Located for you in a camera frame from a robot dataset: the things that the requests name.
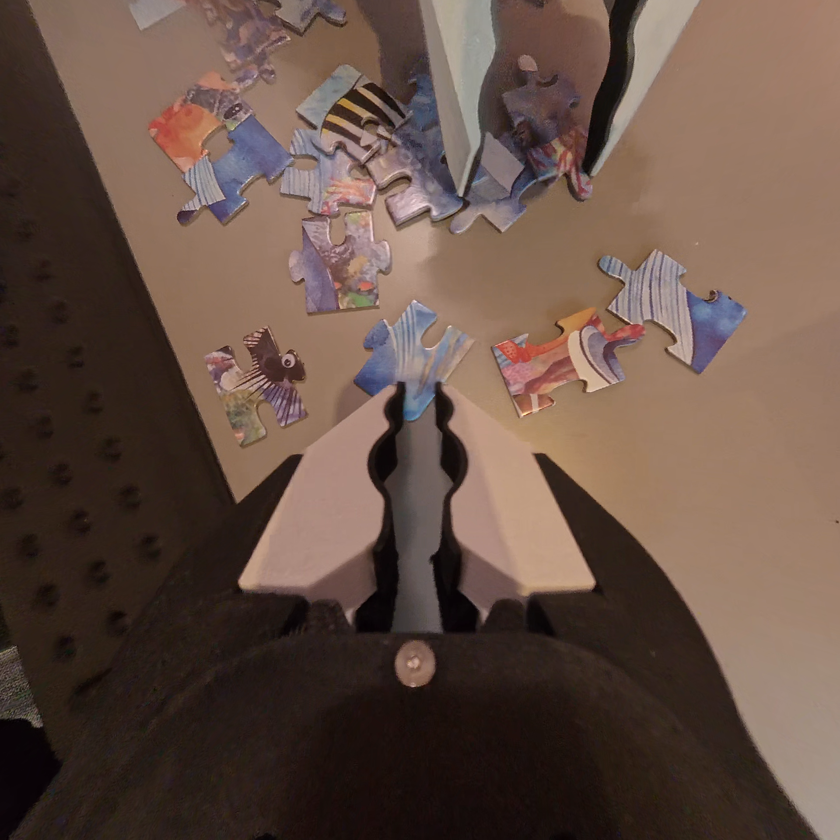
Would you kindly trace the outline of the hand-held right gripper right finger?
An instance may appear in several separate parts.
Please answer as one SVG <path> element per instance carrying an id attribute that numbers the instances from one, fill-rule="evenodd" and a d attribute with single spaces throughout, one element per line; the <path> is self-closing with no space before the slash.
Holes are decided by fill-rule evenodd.
<path id="1" fill-rule="evenodd" d="M 451 481 L 431 562 L 442 628 L 474 631 L 499 601 L 592 592 L 595 577 L 537 456 L 448 385 L 434 397 Z"/>

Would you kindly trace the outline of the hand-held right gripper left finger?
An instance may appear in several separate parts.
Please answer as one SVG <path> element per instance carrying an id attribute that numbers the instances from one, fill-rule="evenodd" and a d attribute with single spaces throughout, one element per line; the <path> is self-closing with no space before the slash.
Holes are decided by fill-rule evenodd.
<path id="1" fill-rule="evenodd" d="M 389 629 L 398 582 L 392 499 L 403 385 L 388 385 L 306 448 L 241 575 L 243 592 L 336 602 Z"/>

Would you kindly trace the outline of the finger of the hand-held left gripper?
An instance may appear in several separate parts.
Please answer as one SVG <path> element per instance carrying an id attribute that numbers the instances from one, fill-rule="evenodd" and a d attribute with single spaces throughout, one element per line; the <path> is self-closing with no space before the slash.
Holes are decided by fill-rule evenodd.
<path id="1" fill-rule="evenodd" d="M 610 50 L 592 104 L 583 168 L 594 177 L 614 151 L 695 12 L 698 1 L 608 1 Z"/>
<path id="2" fill-rule="evenodd" d="M 480 96 L 497 49 L 491 1 L 420 3 L 447 166 L 464 196 L 482 144 Z"/>

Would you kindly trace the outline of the single jigsaw puzzle piece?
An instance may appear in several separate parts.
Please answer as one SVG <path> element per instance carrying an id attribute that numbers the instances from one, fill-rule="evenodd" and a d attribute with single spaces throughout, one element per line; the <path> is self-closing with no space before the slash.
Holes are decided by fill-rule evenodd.
<path id="1" fill-rule="evenodd" d="M 308 417 L 298 384 L 306 368 L 297 351 L 281 351 L 274 333 L 263 327 L 246 334 L 243 345 L 250 365 L 242 369 L 231 347 L 224 346 L 204 356 L 215 392 L 239 447 L 249 447 L 266 434 L 260 419 L 261 406 L 269 406 L 279 427 L 298 424 Z"/>
<path id="2" fill-rule="evenodd" d="M 424 346 L 424 334 L 437 318 L 434 310 L 414 300 L 394 324 L 378 321 L 363 341 L 370 356 L 353 383 L 369 396 L 389 385 L 404 384 L 402 412 L 408 422 L 425 412 L 437 384 L 447 381 L 474 343 L 467 333 L 448 326 L 434 347 Z"/>

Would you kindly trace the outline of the pile of jigsaw puzzle pieces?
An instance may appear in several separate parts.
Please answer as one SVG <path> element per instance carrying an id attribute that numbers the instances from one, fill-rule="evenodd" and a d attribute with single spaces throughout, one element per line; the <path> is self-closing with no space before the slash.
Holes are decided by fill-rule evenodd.
<path id="1" fill-rule="evenodd" d="M 408 103 L 351 65 L 339 65 L 297 106 L 307 128 L 297 128 L 287 150 L 262 125 L 244 93 L 257 81 L 277 78 L 272 53 L 303 35 L 315 18 L 346 23 L 336 2 L 129 2 L 143 30 L 190 4 L 202 10 L 227 68 L 226 80 L 210 71 L 148 126 L 150 138 L 177 167 L 192 199 L 176 218 L 190 224 L 207 210 L 220 224 L 241 213 L 245 189 L 258 179 L 280 179 L 280 194 L 308 200 L 301 247 L 288 260 L 290 279 L 302 283 L 308 314 L 378 308 L 378 279 L 392 267 L 390 246 L 376 240 L 371 207 L 378 190 L 405 181 L 385 198 L 396 227 L 427 214 L 449 220 L 452 234 L 483 217 L 505 232 L 525 213 L 522 196 L 535 186 L 567 182 L 579 202 L 592 195 L 584 171 L 592 109 L 581 115 L 581 95 L 567 74 L 544 76 L 530 55 L 517 57 L 516 77 L 487 81 L 479 103 L 499 94 L 510 130 L 499 138 L 482 132 L 469 189 L 459 196 L 447 166 L 427 48 L 412 69 Z M 493 20 L 496 37 L 499 26 Z M 673 340 L 667 352 L 702 373 L 741 326 L 747 310 L 713 290 L 699 297 L 683 283 L 686 269 L 661 250 L 638 268 L 605 255 L 599 269 L 622 289 L 607 311 L 625 326 L 607 332 L 596 309 L 556 322 L 560 336 L 535 344 L 527 334 L 492 347 L 502 380 L 520 417 L 553 405 L 552 393 L 569 382 L 595 392 L 623 382 L 616 352 L 645 336 L 651 322 Z"/>

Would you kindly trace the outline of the dark perforated panel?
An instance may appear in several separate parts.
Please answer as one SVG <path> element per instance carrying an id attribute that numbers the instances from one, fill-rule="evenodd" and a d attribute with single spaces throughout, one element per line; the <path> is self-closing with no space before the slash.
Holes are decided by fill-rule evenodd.
<path id="1" fill-rule="evenodd" d="M 2 613 L 64 759 L 232 499 L 29 2 L 2 2 Z"/>

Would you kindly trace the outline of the woven cloth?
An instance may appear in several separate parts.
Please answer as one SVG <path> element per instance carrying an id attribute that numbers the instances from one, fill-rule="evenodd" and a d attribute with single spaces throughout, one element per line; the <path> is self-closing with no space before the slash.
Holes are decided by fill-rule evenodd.
<path id="1" fill-rule="evenodd" d="M 35 728 L 44 726 L 14 645 L 1 650 L 1 719 L 24 720 Z"/>

